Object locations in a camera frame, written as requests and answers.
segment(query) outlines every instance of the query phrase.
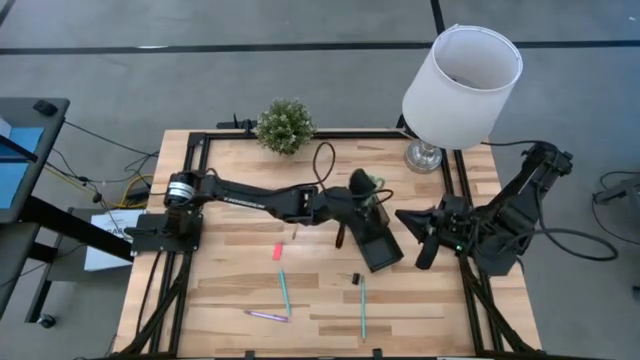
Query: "white lampshade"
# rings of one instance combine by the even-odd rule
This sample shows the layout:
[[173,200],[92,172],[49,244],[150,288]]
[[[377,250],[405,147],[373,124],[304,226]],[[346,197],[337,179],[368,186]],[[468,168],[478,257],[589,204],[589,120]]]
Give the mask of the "white lampshade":
[[438,36],[402,101],[407,125],[445,149],[477,145],[491,132],[522,73],[518,49],[504,36],[454,25]]

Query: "teal marker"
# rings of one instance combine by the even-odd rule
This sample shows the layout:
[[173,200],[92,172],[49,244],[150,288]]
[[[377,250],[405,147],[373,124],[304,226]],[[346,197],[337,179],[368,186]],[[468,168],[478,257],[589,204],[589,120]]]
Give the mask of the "teal marker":
[[280,287],[282,287],[282,296],[284,297],[284,305],[287,307],[287,315],[291,316],[289,293],[287,293],[287,282],[284,279],[284,271],[282,271],[282,269],[280,269]]
[[367,338],[367,312],[365,304],[367,301],[367,287],[364,282],[364,276],[360,280],[360,323],[362,325],[362,341]]

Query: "floor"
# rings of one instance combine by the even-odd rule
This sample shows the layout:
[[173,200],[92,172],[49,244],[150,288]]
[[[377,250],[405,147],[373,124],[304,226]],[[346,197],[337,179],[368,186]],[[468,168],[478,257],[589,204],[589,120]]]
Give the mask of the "floor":
[[[165,129],[212,128],[234,113],[255,117],[274,97],[300,98],[320,127],[393,126],[427,54],[424,49],[194,52],[199,45],[419,42],[436,36],[427,0],[0,0],[0,7],[5,3],[12,6],[0,27],[0,96],[69,98],[70,121],[145,151],[159,148]],[[440,3],[446,26],[486,26],[515,42],[564,41],[562,46],[575,47],[575,41],[640,40],[640,3],[634,0]],[[632,41],[600,46],[606,44],[617,46],[519,43],[525,70],[490,139],[544,139],[573,153],[573,173],[558,180],[544,200],[548,226],[605,236],[620,250],[615,262],[588,262],[536,238],[524,264],[544,348],[635,359],[640,302],[631,286],[640,284],[640,247],[600,230],[590,199],[600,190],[601,174],[640,169],[633,145],[640,133],[640,47]],[[163,45],[194,48],[93,55],[43,49]],[[14,55],[2,55],[8,48]],[[40,50],[17,55],[33,48]],[[70,127],[63,128],[56,148],[76,172],[91,178],[120,178],[122,168],[136,159]],[[503,184],[519,171],[520,150],[495,150]],[[62,165],[56,155],[49,160]],[[145,173],[153,168],[148,164]],[[110,184],[103,190],[116,199],[123,188]],[[60,208],[92,205],[47,173],[35,193]],[[623,201],[597,210],[613,231],[638,234],[637,214]],[[41,241],[52,239],[45,234]],[[582,240],[565,241],[579,251],[603,251]],[[36,271],[21,279],[0,322],[0,359],[103,355],[116,331],[128,269],[54,285],[45,310],[60,321],[51,330],[22,322],[38,277]]]

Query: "wooden table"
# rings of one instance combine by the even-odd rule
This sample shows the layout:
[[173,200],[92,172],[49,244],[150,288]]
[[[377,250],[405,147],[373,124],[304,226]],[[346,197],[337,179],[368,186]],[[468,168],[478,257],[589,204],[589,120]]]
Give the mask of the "wooden table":
[[[181,171],[191,130],[165,132],[153,192],[166,190],[169,176]],[[335,249],[338,224],[302,227],[273,219],[265,212],[209,203],[204,207],[204,233],[191,267],[182,324],[179,356],[371,356],[382,348],[385,356],[473,355],[469,322],[457,258],[440,248],[433,267],[414,266],[421,246],[397,220],[396,209],[436,206],[444,193],[443,175],[412,173],[403,162],[408,139],[330,140],[337,159],[329,186],[346,186],[351,173],[363,168],[386,179],[395,196],[384,204],[390,228],[404,252],[399,263],[370,274],[353,238]],[[207,167],[223,179],[264,188],[314,181],[311,159],[319,140],[292,157],[262,149],[255,140],[215,140]],[[486,204],[500,191],[491,150],[477,146],[464,151],[467,176],[475,205]],[[319,171],[329,165],[328,151],[320,156]],[[460,193],[453,156],[449,156],[457,194]],[[149,201],[161,213],[163,196]],[[284,241],[280,262],[271,259],[274,244]],[[154,254],[136,257],[115,340],[117,351],[133,339],[144,289]],[[177,272],[177,261],[174,274]],[[160,259],[144,319],[158,298],[163,259]],[[250,317],[251,309],[286,315],[278,271],[283,268],[292,304],[291,323]],[[354,272],[367,279],[367,338],[360,338],[360,289],[351,284]],[[491,279],[495,302],[513,328],[531,346],[540,346],[521,269]],[[485,348],[491,348],[486,315],[478,303]],[[166,350],[173,310],[164,322],[160,350]]]

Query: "potted plant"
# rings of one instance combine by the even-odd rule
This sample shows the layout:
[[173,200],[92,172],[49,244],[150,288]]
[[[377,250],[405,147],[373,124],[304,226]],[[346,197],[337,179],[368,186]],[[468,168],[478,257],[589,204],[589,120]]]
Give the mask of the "potted plant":
[[275,99],[269,110],[258,115],[256,136],[266,148],[282,155],[293,155],[316,132],[311,114],[298,99]]

